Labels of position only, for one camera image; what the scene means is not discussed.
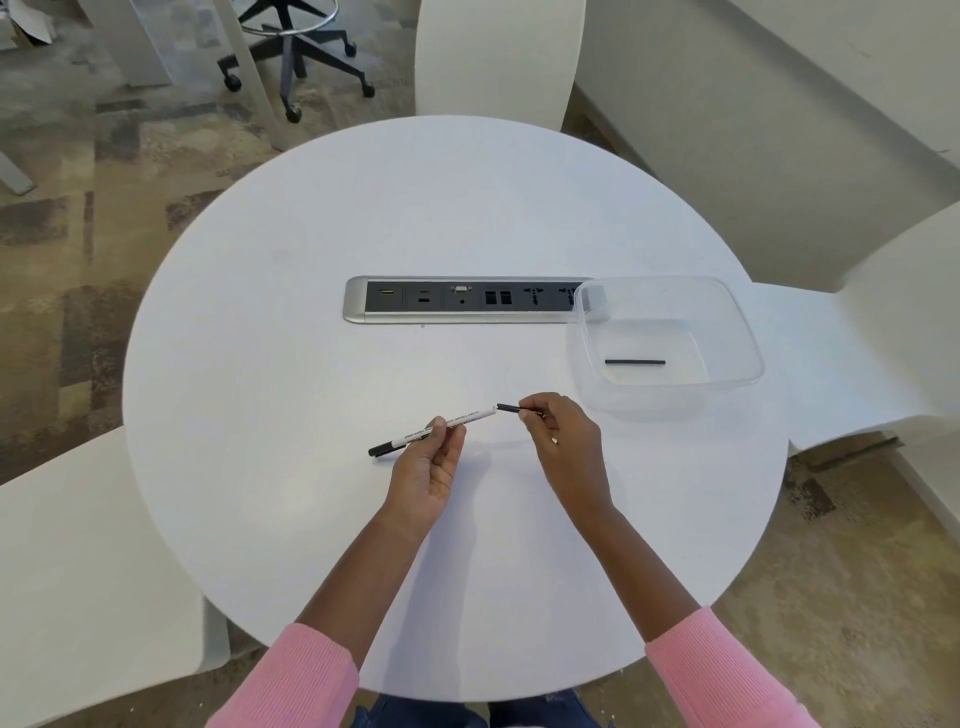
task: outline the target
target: white marker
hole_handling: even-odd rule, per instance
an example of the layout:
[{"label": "white marker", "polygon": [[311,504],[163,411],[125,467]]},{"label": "white marker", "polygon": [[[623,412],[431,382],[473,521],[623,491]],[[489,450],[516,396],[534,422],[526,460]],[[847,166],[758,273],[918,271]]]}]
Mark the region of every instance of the white marker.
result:
[{"label": "white marker", "polygon": [[[456,427],[457,425],[466,425],[471,423],[474,420],[483,420],[485,417],[496,414],[496,407],[491,407],[490,409],[478,409],[475,412],[470,412],[468,415],[463,417],[458,417],[456,420],[450,420],[446,423],[447,427]],[[416,432],[411,432],[409,435],[404,435],[403,437],[398,437],[395,440],[391,440],[389,443],[384,443],[383,445],[378,445],[375,448],[370,448],[367,450],[367,454],[370,457],[379,457],[380,455],[386,455],[388,452],[393,452],[401,448],[405,448],[409,443],[414,442],[415,440],[422,440],[424,437],[429,435],[433,431],[433,425],[428,425],[424,429],[419,429]]]}]

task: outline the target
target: person's left hand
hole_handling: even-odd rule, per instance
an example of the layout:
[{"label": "person's left hand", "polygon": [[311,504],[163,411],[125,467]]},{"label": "person's left hand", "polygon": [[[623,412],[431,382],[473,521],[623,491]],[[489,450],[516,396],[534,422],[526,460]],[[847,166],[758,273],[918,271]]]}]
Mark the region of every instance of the person's left hand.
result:
[{"label": "person's left hand", "polygon": [[381,517],[413,538],[426,538],[450,498],[466,437],[463,425],[447,429],[444,418],[434,419],[433,431],[396,459]]}]

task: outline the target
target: pink sleeve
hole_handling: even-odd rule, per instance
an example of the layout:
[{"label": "pink sleeve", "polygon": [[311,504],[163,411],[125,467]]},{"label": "pink sleeve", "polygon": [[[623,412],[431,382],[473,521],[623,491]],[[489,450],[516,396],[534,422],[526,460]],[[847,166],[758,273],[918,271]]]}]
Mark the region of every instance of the pink sleeve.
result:
[{"label": "pink sleeve", "polygon": [[647,644],[690,728],[816,728],[793,694],[704,607]]},{"label": "pink sleeve", "polygon": [[360,684],[350,653],[302,624],[283,630],[207,728],[337,728]]}]

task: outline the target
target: blue jeans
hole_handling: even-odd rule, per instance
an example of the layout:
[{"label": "blue jeans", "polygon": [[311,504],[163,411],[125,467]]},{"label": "blue jeans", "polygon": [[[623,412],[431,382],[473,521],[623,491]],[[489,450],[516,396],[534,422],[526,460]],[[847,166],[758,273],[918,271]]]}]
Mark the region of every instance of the blue jeans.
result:
[{"label": "blue jeans", "polygon": [[[518,725],[600,728],[573,690],[490,703],[490,728]],[[487,723],[463,703],[380,695],[369,710],[357,708],[350,728],[487,728]]]}]

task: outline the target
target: tabletop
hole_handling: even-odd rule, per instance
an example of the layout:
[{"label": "tabletop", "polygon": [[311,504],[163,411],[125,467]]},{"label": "tabletop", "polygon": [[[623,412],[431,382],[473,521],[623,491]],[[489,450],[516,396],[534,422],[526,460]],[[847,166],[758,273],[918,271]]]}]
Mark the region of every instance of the tabletop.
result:
[{"label": "tabletop", "polygon": [[[766,358],[699,415],[591,412],[616,504],[701,603],[753,552],[787,453],[761,303],[716,232],[586,142],[424,116],[311,141],[251,172],[186,230],[133,327],[124,421],[160,534],[266,644],[382,503],[367,449],[441,414],[540,390],[576,397],[563,324],[362,326],[344,286],[375,276],[710,275]],[[361,685],[433,700],[541,694],[643,644],[540,470],[522,424],[474,423],[444,516],[377,634]]]}]

